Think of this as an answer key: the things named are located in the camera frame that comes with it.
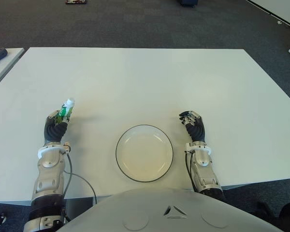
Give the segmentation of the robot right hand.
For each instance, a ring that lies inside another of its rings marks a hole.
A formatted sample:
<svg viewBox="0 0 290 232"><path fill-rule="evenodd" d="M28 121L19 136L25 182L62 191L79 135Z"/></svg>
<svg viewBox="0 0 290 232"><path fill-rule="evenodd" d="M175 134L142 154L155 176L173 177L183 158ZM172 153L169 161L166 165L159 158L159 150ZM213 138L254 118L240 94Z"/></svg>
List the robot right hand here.
<svg viewBox="0 0 290 232"><path fill-rule="evenodd" d="M205 142L205 128L202 117L194 111L179 114L179 120L185 126L193 142Z"/></svg>

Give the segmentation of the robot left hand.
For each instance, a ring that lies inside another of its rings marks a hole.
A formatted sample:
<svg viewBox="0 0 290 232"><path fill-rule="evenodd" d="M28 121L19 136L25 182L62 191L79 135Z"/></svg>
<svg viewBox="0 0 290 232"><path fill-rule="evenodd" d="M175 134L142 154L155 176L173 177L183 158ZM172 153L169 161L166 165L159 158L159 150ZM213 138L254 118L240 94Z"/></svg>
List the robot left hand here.
<svg viewBox="0 0 290 232"><path fill-rule="evenodd" d="M59 143L61 142L62 137L64 136L68 122L63 121L61 123L56 123L55 119L58 115L59 110L55 110L50 115L46 117L44 125L44 143L48 144L51 142Z"/></svg>

